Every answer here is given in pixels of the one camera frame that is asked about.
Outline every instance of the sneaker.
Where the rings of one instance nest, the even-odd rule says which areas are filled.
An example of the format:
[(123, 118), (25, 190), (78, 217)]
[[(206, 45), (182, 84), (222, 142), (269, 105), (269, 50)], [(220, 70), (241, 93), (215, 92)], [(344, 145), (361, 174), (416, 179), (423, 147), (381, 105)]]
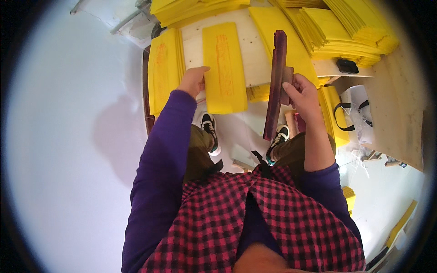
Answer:
[(278, 146), (281, 143), (286, 142), (290, 139), (290, 130), (288, 129), (287, 125), (278, 125), (276, 129), (276, 136), (272, 142), (272, 145), (270, 145), (270, 148), (267, 150), (266, 153), (266, 160), (269, 166), (273, 166), (275, 164), (275, 161), (271, 158), (270, 154), (274, 147)]
[(202, 117), (202, 129), (210, 134), (214, 139), (214, 147), (212, 147), (212, 150), (208, 152), (210, 156), (218, 156), (222, 151), (217, 140), (217, 134), (215, 133), (215, 125), (214, 117), (211, 114), (204, 113)]

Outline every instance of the red checkered shirt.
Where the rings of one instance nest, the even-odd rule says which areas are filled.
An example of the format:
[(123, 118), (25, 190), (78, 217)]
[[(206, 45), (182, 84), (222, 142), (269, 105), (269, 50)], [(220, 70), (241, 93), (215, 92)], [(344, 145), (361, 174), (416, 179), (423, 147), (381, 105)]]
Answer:
[(173, 225), (139, 272), (231, 272), (249, 191), (291, 268), (363, 270), (364, 251), (353, 233), (295, 188), (288, 167), (270, 172), (271, 180), (258, 166), (252, 173), (215, 173), (187, 183)]

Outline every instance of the yellow paper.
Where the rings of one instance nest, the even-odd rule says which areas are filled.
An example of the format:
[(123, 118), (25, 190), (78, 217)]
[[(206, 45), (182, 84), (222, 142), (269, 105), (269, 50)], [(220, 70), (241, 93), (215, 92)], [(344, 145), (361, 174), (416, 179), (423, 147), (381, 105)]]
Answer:
[(270, 96), (270, 84), (262, 84), (258, 86), (246, 88), (247, 98), (250, 103), (258, 101), (268, 101)]
[(349, 211), (349, 214), (352, 216), (352, 210), (354, 209), (355, 199), (356, 199), (355, 193), (348, 186), (345, 186), (342, 189), (343, 189), (344, 198), (346, 198), (346, 202), (347, 202), (347, 210)]
[(150, 13), (161, 27), (181, 28), (219, 13), (248, 7), (250, 0), (154, 0)]
[(284, 8), (312, 59), (343, 58), (371, 67), (384, 52), (355, 41), (331, 10)]
[(150, 114), (158, 115), (185, 73), (184, 50), (179, 29), (171, 28), (154, 38), (150, 45), (149, 80)]
[[(334, 108), (340, 103), (337, 90), (334, 86), (322, 86), (318, 90), (318, 96), (328, 134), (334, 138), (337, 147), (349, 143), (348, 132), (341, 130), (337, 126), (334, 118)], [(337, 109), (336, 118), (339, 126), (342, 128), (347, 127), (346, 119), (344, 118), (344, 112), (342, 109)]]
[(370, 0), (324, 0), (354, 41), (391, 53), (399, 44), (394, 31)]
[(235, 23), (202, 29), (206, 107), (211, 114), (247, 110), (243, 62)]
[(322, 0), (276, 0), (275, 2), (283, 7), (314, 7), (329, 9)]
[(407, 223), (407, 221), (410, 218), (411, 214), (413, 214), (413, 211), (416, 208), (416, 205), (417, 205), (417, 201), (413, 200), (411, 202), (410, 206), (408, 207), (407, 211), (402, 216), (401, 220), (399, 220), (399, 222), (396, 224), (396, 226), (392, 229), (392, 232), (390, 233), (390, 236), (388, 237), (387, 243), (386, 243), (386, 245), (388, 247), (392, 246), (392, 244), (395, 241), (395, 238), (396, 238), (397, 234), (402, 229), (402, 227)]
[(276, 30), (283, 30), (287, 35), (286, 65), (294, 68), (294, 73), (307, 77), (316, 87), (319, 87), (314, 66), (305, 46), (296, 31), (278, 7), (250, 7), (249, 13), (257, 26), (263, 40), (267, 56), (272, 60), (274, 34)]

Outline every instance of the pants leg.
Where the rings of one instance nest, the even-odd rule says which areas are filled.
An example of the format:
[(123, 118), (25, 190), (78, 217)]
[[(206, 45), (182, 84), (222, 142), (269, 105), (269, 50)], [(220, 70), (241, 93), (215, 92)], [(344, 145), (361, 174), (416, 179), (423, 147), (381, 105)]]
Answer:
[(213, 145), (214, 142), (210, 134), (193, 124), (191, 125), (184, 184), (190, 180), (200, 179), (202, 174), (214, 165), (208, 154)]
[[(335, 141), (330, 135), (328, 138), (335, 156)], [(292, 139), (275, 147), (272, 151), (272, 157), (276, 159), (275, 166), (288, 166), (290, 168), (293, 181), (299, 190), (301, 185), (299, 178), (304, 173), (305, 132), (297, 134)]]

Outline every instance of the white plastic bag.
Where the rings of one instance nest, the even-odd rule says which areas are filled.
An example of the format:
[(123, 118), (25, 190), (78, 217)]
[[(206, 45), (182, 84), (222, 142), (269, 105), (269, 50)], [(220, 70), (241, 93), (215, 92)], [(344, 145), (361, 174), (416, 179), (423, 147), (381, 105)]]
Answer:
[(353, 125), (348, 128), (341, 128), (345, 131), (355, 130), (358, 143), (372, 143), (374, 140), (372, 115), (364, 85), (357, 85), (347, 89), (341, 94), (341, 107), (349, 114)]

